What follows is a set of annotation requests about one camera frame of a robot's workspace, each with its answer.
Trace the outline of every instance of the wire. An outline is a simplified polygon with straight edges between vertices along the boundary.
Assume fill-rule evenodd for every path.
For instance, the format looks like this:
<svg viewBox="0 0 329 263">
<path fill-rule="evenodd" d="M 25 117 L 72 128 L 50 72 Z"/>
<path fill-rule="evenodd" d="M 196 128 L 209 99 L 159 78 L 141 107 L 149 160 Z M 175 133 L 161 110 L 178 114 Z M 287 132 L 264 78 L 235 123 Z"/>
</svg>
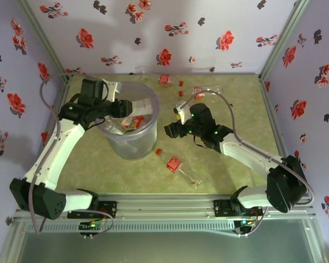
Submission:
<svg viewBox="0 0 329 263">
<path fill-rule="evenodd" d="M 44 218 L 42 225 L 40 226 L 40 229 L 38 229 L 38 223 L 37 223 L 37 218 L 36 215 L 34 213 L 34 207 L 33 207 L 33 188 L 34 185 L 37 181 L 38 175 L 40 173 L 40 170 L 42 169 L 42 167 L 44 166 L 44 163 L 46 162 L 46 160 L 48 159 L 49 155 L 51 154 L 52 150 L 54 149 L 56 143 L 58 142 L 59 136 L 60 136 L 60 131 L 61 131 L 61 125 L 60 125 L 60 121 L 59 121 L 59 117 L 58 115 L 55 113 L 55 111 L 50 107 L 50 105 L 45 101 L 44 96 L 43 96 L 43 87 L 45 85 L 45 83 L 47 83 L 50 79 L 54 78 L 54 77 L 59 77 L 59 76 L 81 76 L 81 77 L 87 77 L 91 80 L 95 80 L 95 81 L 102 81 L 104 82 L 103 79 L 100 78 L 96 78 L 90 75 L 83 75 L 83 74 L 78 74 L 78 73 L 57 73 L 54 75 L 51 75 L 47 78 L 45 78 L 42 83 L 40 84 L 40 88 L 39 88 L 39 95 L 40 98 L 43 102 L 43 104 L 45 105 L 46 108 L 48 108 L 48 110 L 51 112 L 51 114 L 53 115 L 54 119 L 55 119 L 55 123 L 56 123 L 56 136 L 51 144 L 51 146 L 49 147 L 49 149 L 46 151 L 46 153 L 44 154 L 42 160 L 40 161 L 36 171 L 34 172 L 34 176 L 31 182 L 31 185 L 29 187 L 29 192 L 28 192 L 28 205 L 29 205 L 29 211 L 32 217 L 32 222 L 33 222 L 33 226 L 34 226 L 34 230 L 35 232 L 39 235 L 42 232 L 42 229 L 44 227 L 46 218 Z"/>
<path fill-rule="evenodd" d="M 90 130 L 92 127 L 95 127 L 95 126 L 98 126 L 98 125 L 101 125 L 101 124 L 103 124 L 105 121 L 106 121 L 106 119 L 105 119 L 105 118 L 103 118 L 103 121 L 102 121 L 102 122 L 100 122 L 100 123 L 97 123 L 97 124 L 93 124 L 93 125 L 91 125 L 89 128 L 87 128 L 87 129 L 86 129 L 86 131 L 87 131 L 87 130 Z"/>
<path fill-rule="evenodd" d="M 113 226 L 115 224 L 114 218 L 110 214 L 105 213 L 103 211 L 97 211 L 97 210 L 75 210 L 75 212 L 80 212 L 80 213 L 85 213 L 85 212 L 87 212 L 87 213 L 96 213 L 96 214 L 101 214 L 101 215 L 107 216 L 109 219 L 111 219 L 112 225 L 109 228 L 105 229 L 104 231 L 102 231 L 100 233 L 97 233 L 97 234 L 94 234 L 93 237 L 94 236 L 101 236 L 101 235 L 105 234 L 106 232 L 109 232 L 113 228 Z"/>
<path fill-rule="evenodd" d="M 258 221 L 258 223 L 256 224 L 256 226 L 255 226 L 255 227 L 254 227 L 249 233 L 245 233 L 245 234 L 243 234 L 243 235 L 245 235 L 245 237 L 251 235 L 254 231 L 257 230 L 257 228 L 258 228 L 258 227 L 260 226 L 260 224 L 262 223 L 262 221 L 263 221 L 263 219 L 264 219 L 264 216 L 266 215 L 266 213 L 267 213 L 267 211 L 268 211 L 268 208 L 269 208 L 269 207 L 266 207 L 266 208 L 265 208 L 265 211 L 264 211 L 264 213 L 263 213 L 261 219 L 260 219 L 260 220 Z M 238 236 L 241 235 L 240 233 L 236 232 L 236 230 L 233 230 L 233 233 L 235 233 L 235 234 L 238 235 Z"/>
<path fill-rule="evenodd" d="M 304 203 L 297 203 L 297 205 L 310 205 L 313 203 L 313 200 L 314 200 L 314 191 L 312 189 L 312 187 L 308 184 L 308 182 L 303 179 L 300 175 L 298 175 L 295 171 L 291 170 L 288 166 L 284 165 L 283 163 L 279 162 L 278 160 L 270 157 L 269 155 L 266 155 L 264 152 L 261 152 L 259 149 L 253 147 L 253 146 L 250 146 L 246 143 L 244 143 L 242 141 L 242 139 L 238 136 L 238 134 L 236 133 L 236 128 L 235 128 L 235 117 L 234 117 L 234 113 L 232 111 L 232 108 L 229 104 L 229 102 L 227 101 L 227 99 L 221 95 L 221 93 L 219 92 L 215 92 L 213 90 L 202 90 L 200 92 L 197 92 L 195 93 L 194 95 L 192 95 L 181 107 L 180 109 L 183 109 L 195 96 L 197 96 L 198 94 L 200 93 L 213 93 L 215 95 L 218 95 L 219 97 L 221 97 L 224 102 L 226 103 L 226 105 L 228 106 L 229 108 L 229 111 L 230 111 L 230 115 L 231 115 L 231 121 L 232 121 L 232 130 L 233 130 L 233 133 L 234 133 L 234 136 L 236 138 L 236 140 L 241 144 L 241 145 L 244 145 L 245 147 L 247 147 L 248 149 L 254 151 L 255 153 L 261 155 L 262 157 L 268 159 L 268 160 L 271 160 L 272 162 L 274 162 L 275 164 L 279 165 L 280 167 L 283 167 L 286 171 L 288 171 L 289 173 L 291 173 L 293 176 L 295 176 L 300 182 L 302 182 L 306 188 L 308 189 L 308 191 L 310 192 L 311 196 L 310 196 L 310 199 Z"/>
</svg>

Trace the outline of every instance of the metal frame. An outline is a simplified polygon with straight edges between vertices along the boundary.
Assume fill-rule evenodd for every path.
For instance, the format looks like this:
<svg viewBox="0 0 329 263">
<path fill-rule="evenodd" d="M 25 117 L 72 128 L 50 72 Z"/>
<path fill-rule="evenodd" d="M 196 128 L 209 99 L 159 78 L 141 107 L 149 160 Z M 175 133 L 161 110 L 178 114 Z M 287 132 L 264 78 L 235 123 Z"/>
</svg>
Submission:
<svg viewBox="0 0 329 263">
<path fill-rule="evenodd" d="M 42 40 L 48 54 L 53 59 L 57 68 L 63 71 L 62 65 L 58 60 L 52 46 L 49 43 L 48 38 L 44 34 L 38 20 L 32 12 L 27 0 L 15 0 L 15 3 L 20 7 L 22 12 L 28 17 L 29 22 L 36 30 L 39 38 Z M 259 80 L 262 96 L 266 105 L 266 110 L 271 123 L 271 128 L 274 134 L 274 138 L 277 144 L 277 149 L 281 156 L 286 156 L 287 151 L 285 144 L 280 133 L 274 108 L 272 107 L 269 99 L 269 94 L 265 88 L 265 78 L 269 74 L 275 61 L 280 56 L 280 53 L 284 49 L 288 38 L 291 35 L 293 28 L 298 22 L 305 7 L 309 3 L 309 0 L 299 0 L 295 6 L 292 14 L 285 27 L 283 28 L 281 37 L 279 38 L 277 45 L 273 52 L 270 54 L 266 64 L 260 75 L 256 75 Z M 56 108 L 64 103 L 65 98 L 69 91 L 71 79 L 65 84 L 65 87 L 59 94 L 59 98 L 56 103 L 60 102 L 60 105 L 56 105 Z M 173 225 L 182 226 L 183 231 L 211 231 L 217 232 L 222 230 L 217 228 L 217 224 L 226 224 L 231 226 L 232 220 L 249 220 L 250 217 L 239 216 L 236 218 L 215 218 L 213 200 L 228 198 L 225 195 L 132 195 L 132 194 L 119 194 L 119 195 L 102 195 L 100 200 L 102 201 L 117 201 L 117 215 L 115 223 L 122 225 L 116 232 L 141 230 L 140 225 L 160 226 L 161 231 L 175 231 Z M 321 234 L 319 228 L 316 225 L 315 212 L 312 206 L 300 207 L 295 206 L 292 211 L 287 214 L 280 213 L 279 211 L 270 208 L 265 220 L 286 220 L 286 219 L 300 219 L 304 226 L 305 235 L 308 240 L 310 250 L 312 252 L 315 262 L 326 262 L 324 258 L 324 243 L 320 242 Z M 53 232 L 75 231 L 75 225 L 82 220 L 70 220 L 67 218 L 67 214 L 64 213 L 59 219 L 48 222 L 49 229 Z M 10 232 L 6 239 L 2 255 L 0 257 L 0 263 L 14 263 L 19 259 L 19 254 L 22 246 L 24 245 L 25 235 L 31 232 L 31 218 L 30 214 L 25 211 L 17 211 L 14 216 L 13 224 L 11 225 Z"/>
<path fill-rule="evenodd" d="M 293 32 L 296 24 L 300 20 L 303 12 L 305 11 L 307 5 L 309 4 L 310 0 L 298 0 L 292 13 L 290 14 L 287 23 L 285 24 L 284 28 L 280 33 L 280 38 L 277 40 L 275 48 L 270 53 L 269 57 L 267 58 L 266 63 L 264 64 L 262 71 L 259 75 L 260 79 L 264 81 L 269 74 L 270 70 L 276 63 L 277 59 L 279 58 L 280 54 L 284 50 L 284 47 L 287 41 L 290 38 L 290 35 Z"/>
</svg>

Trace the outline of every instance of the red label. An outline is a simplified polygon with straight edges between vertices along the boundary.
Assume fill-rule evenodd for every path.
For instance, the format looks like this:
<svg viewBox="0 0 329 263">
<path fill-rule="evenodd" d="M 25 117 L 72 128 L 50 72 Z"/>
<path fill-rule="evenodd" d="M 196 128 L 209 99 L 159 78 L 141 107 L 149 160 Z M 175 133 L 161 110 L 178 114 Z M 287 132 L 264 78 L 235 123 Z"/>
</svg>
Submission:
<svg viewBox="0 0 329 263">
<path fill-rule="evenodd" d="M 143 116 L 136 116 L 136 117 L 130 117 L 130 118 L 125 118 L 122 121 L 122 125 L 123 127 L 125 127 L 126 129 L 138 129 L 139 126 L 141 125 L 141 123 L 144 121 L 144 117 Z"/>
<path fill-rule="evenodd" d="M 203 87 L 199 86 L 199 87 L 194 87 L 194 93 L 198 93 L 203 91 Z M 195 98 L 199 99 L 202 98 L 205 94 L 204 93 L 200 93 L 199 95 L 196 95 Z"/>
<path fill-rule="evenodd" d="M 169 75 L 166 74 L 161 74 L 160 76 L 160 85 L 168 85 L 168 81 L 169 81 Z"/>
<path fill-rule="evenodd" d="M 181 160 L 179 160 L 177 157 L 173 157 L 168 163 L 167 163 L 167 168 L 175 173 L 175 171 L 178 170 L 178 168 L 180 167 L 180 165 L 182 164 L 183 162 Z"/>
</svg>

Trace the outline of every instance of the red bottle cap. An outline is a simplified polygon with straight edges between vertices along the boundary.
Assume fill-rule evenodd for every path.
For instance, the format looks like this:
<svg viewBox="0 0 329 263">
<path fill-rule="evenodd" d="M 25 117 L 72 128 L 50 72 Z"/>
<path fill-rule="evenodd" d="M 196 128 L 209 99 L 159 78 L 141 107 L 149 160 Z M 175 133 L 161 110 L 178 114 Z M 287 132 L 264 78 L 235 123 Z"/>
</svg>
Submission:
<svg viewBox="0 0 329 263">
<path fill-rule="evenodd" d="M 161 150 L 161 149 L 157 149 L 157 150 L 156 150 L 156 154 L 157 154 L 157 155 L 160 155 L 160 154 L 161 154 L 161 152 L 162 152 L 162 150 Z"/>
</svg>

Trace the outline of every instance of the metal corner post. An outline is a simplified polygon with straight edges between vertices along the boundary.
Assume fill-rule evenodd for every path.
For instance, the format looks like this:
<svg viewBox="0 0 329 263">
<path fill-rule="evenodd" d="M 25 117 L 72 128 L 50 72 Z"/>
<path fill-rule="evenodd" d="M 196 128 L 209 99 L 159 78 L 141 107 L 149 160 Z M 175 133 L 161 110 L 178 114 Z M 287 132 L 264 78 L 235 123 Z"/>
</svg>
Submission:
<svg viewBox="0 0 329 263">
<path fill-rule="evenodd" d="M 56 68 L 58 69 L 58 72 L 64 72 L 64 68 L 62 67 L 62 64 L 55 53 L 53 47 L 50 44 L 49 39 L 44 33 L 44 30 L 42 26 L 40 25 L 37 17 L 35 16 L 31 6 L 29 5 L 27 0 L 14 0 L 20 11 L 26 16 L 28 22 L 33 27 L 35 33 L 37 34 L 38 38 L 40 39 L 41 43 L 45 47 L 45 50 L 47 51 L 48 55 L 50 56 L 51 60 L 55 64 Z"/>
<path fill-rule="evenodd" d="M 305 11 L 307 5 L 309 4 L 310 0 L 298 0 L 297 4 L 295 5 L 292 13 L 290 14 L 284 28 L 280 33 L 280 38 L 278 39 L 275 48 L 270 53 L 266 63 L 264 64 L 262 71 L 260 73 L 260 78 L 262 81 L 266 80 L 269 72 L 273 68 L 274 64 L 276 63 L 277 59 L 279 58 L 280 54 L 284 50 L 284 47 L 287 41 L 290 38 L 295 26 L 297 25 L 298 21 L 300 20 L 303 12 Z"/>
</svg>

